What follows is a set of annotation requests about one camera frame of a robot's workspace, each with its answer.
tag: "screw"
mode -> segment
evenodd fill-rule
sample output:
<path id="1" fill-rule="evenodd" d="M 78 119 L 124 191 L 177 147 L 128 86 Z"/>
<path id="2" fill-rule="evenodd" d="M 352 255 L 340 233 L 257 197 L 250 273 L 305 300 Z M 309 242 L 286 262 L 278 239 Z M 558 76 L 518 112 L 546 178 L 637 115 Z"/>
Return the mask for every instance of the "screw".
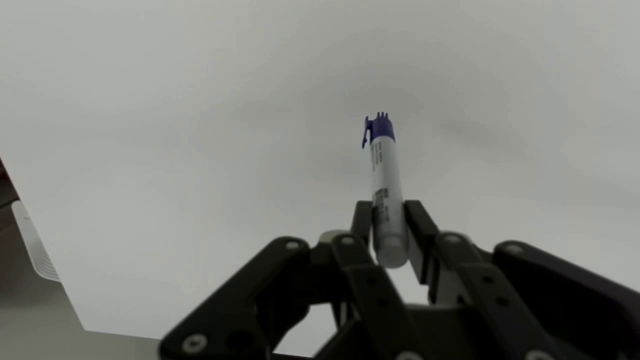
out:
<path id="1" fill-rule="evenodd" d="M 518 247 L 518 245 L 509 245 L 505 250 L 510 253 L 510 255 L 523 255 L 525 253 L 525 249 Z"/>
<path id="2" fill-rule="evenodd" d="M 396 360 L 422 360 L 422 357 L 416 352 L 400 352 Z"/>
<path id="3" fill-rule="evenodd" d="M 543 352 L 543 350 L 528 350 L 526 360 L 556 360 L 555 357 L 550 357 L 548 352 Z"/>
<path id="4" fill-rule="evenodd" d="M 300 242 L 290 240 L 290 242 L 286 242 L 286 249 L 288 249 L 288 250 L 298 250 L 298 249 L 300 249 Z"/>
<path id="5" fill-rule="evenodd" d="M 201 355 L 206 348 L 209 340 L 205 334 L 192 334 L 185 338 L 182 352 L 185 355 Z"/>

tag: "gray floor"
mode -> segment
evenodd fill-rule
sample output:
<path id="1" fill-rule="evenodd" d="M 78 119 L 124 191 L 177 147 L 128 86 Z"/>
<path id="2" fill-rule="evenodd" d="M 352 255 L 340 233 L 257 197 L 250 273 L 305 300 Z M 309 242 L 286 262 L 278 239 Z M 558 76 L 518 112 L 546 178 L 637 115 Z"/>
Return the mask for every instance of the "gray floor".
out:
<path id="1" fill-rule="evenodd" d="M 2 360 L 153 360 L 158 358 L 157 346 L 153 340 L 84 332 L 62 286 L 36 276 L 11 209 L 0 209 Z"/>

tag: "marker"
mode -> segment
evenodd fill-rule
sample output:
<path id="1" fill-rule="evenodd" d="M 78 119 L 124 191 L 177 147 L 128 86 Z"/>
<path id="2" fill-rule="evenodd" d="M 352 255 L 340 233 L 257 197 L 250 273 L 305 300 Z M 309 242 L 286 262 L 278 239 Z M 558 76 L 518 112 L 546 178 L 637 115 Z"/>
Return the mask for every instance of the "marker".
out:
<path id="1" fill-rule="evenodd" d="M 365 119 L 363 149 L 366 144 L 366 135 L 373 149 L 376 258 L 385 269 L 400 269 L 408 260 L 408 240 L 404 230 L 394 125 L 386 112 L 379 112 L 375 120 Z"/>

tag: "white table surface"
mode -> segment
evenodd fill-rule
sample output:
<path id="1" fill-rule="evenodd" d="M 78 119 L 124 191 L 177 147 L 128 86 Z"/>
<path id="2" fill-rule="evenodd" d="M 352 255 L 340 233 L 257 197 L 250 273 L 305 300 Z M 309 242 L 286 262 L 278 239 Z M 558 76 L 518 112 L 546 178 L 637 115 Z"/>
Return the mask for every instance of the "white table surface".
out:
<path id="1" fill-rule="evenodd" d="M 5 0 L 0 156 L 89 330 L 348 227 L 379 110 L 443 228 L 640 289 L 638 34 L 634 0 Z"/>

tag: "blue marker cap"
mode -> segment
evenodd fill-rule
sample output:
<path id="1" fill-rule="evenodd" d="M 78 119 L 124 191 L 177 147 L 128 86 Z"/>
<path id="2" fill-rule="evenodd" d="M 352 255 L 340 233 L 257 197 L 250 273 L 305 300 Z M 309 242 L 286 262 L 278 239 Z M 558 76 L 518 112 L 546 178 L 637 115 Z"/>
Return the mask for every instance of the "blue marker cap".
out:
<path id="1" fill-rule="evenodd" d="M 365 119 L 363 149 L 366 144 L 366 135 L 369 135 L 369 143 L 375 143 L 380 137 L 389 137 L 389 138 L 396 141 L 394 125 L 386 112 L 379 112 L 375 120 Z"/>

